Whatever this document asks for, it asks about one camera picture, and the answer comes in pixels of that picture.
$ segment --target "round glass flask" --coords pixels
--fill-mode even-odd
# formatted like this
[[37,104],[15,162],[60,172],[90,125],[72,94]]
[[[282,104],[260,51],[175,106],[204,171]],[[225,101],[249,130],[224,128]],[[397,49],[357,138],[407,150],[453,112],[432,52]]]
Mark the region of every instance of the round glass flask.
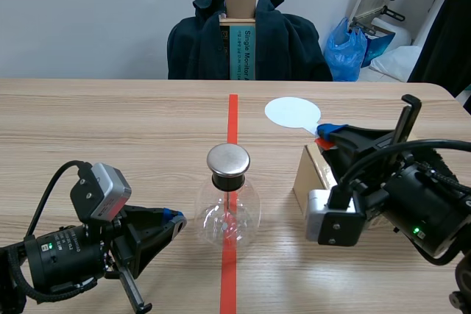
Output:
[[241,249],[256,236],[260,225],[260,198],[245,173],[248,152],[239,145],[213,147],[207,158],[213,175],[199,189],[195,203],[198,236],[214,246]]

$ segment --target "metal lid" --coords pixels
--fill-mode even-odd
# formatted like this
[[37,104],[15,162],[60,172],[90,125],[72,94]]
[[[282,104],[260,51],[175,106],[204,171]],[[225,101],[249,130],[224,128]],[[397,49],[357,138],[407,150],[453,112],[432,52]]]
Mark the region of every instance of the metal lid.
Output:
[[236,178],[243,175],[250,166],[249,153],[239,145],[223,143],[214,146],[206,159],[212,172],[224,178]]

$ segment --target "wooden table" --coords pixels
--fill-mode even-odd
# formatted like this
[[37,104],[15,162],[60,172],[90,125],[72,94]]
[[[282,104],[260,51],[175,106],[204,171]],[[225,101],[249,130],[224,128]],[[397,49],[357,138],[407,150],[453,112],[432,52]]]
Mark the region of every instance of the wooden table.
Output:
[[[393,129],[413,94],[423,102],[418,138],[469,140],[471,120],[448,93],[426,84],[315,82],[167,82],[0,80],[0,246],[20,241],[40,195],[68,160],[104,162],[123,172],[131,204],[170,207],[188,226],[137,283],[153,313],[218,313],[221,254],[195,237],[194,197],[210,176],[205,158],[225,142],[227,98],[239,94],[239,143],[252,157],[249,175],[261,197],[260,230],[238,260],[238,313],[457,313],[448,302],[454,267],[428,265],[402,236],[365,232],[351,249],[303,238],[291,191],[302,146],[312,137],[274,125],[263,112],[280,96],[319,105],[322,121]],[[471,185],[471,154],[444,151],[460,180]],[[58,183],[37,233],[78,224],[69,200],[77,181]],[[131,313],[118,281],[28,313]]]

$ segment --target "black cable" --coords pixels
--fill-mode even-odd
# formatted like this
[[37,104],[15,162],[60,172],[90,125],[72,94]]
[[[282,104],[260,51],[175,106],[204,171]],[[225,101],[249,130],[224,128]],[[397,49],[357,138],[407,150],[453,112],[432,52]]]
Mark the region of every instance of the black cable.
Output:
[[81,293],[91,290],[97,285],[96,279],[93,279],[90,283],[71,290],[69,292],[60,293],[60,294],[45,294],[37,291],[26,281],[21,272],[20,260],[18,259],[18,248],[17,246],[11,246],[8,248],[8,262],[10,263],[11,274],[13,279],[16,282],[16,285],[26,294],[29,298],[34,299],[39,302],[55,302],[55,301],[65,301],[66,299],[73,298],[78,296]]
[[413,151],[416,149],[449,149],[471,152],[471,143],[458,140],[417,140],[407,143],[396,143],[382,148],[372,154],[362,158],[353,165],[347,173],[340,179],[339,189],[346,190],[349,184],[363,171],[378,160],[404,151]]
[[[426,171],[426,172],[435,171],[435,169],[430,164],[428,164],[426,162],[419,163],[419,166],[420,166],[420,170],[422,170],[422,171]],[[460,184],[459,182],[457,182],[453,178],[450,178],[448,176],[443,176],[438,171],[435,171],[434,173],[432,173],[432,177],[434,179],[438,180],[439,182],[441,182],[443,184],[446,184],[449,187],[451,187],[451,188],[453,188],[457,191],[461,191],[462,193],[465,193],[465,194],[471,194],[471,188],[470,187],[467,187],[466,185]]]
[[449,264],[461,251],[461,247],[458,242],[453,243],[450,248],[439,258],[430,256],[422,248],[420,248],[412,239],[409,239],[414,245],[414,248],[419,252],[424,259],[426,259],[430,264],[435,266],[443,266]]
[[69,161],[66,164],[62,165],[57,170],[55,175],[52,176],[51,181],[47,185],[47,188],[44,191],[44,194],[41,197],[41,200],[39,201],[39,205],[36,208],[35,215],[32,217],[31,223],[29,224],[29,227],[28,227],[28,232],[26,232],[26,236],[32,235],[32,233],[35,231],[36,225],[38,224],[38,221],[39,221],[39,217],[41,216],[41,213],[43,212],[44,206],[46,205],[46,201],[52,192],[52,188],[56,185],[60,176],[62,176],[64,172],[67,171],[70,167],[75,165],[80,168],[80,166],[82,166],[83,164],[84,164],[83,161]]

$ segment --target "red tape line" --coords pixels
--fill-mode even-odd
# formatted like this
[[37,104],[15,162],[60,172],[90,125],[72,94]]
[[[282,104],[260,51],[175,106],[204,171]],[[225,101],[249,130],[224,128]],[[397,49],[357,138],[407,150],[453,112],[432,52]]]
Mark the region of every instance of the red tape line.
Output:
[[[227,142],[237,143],[238,135],[238,96],[229,95],[229,114],[227,122]],[[237,193],[230,193],[229,197],[231,217],[237,212]],[[221,299],[220,314],[237,313],[237,240],[234,237],[224,237],[222,245],[221,264]]]

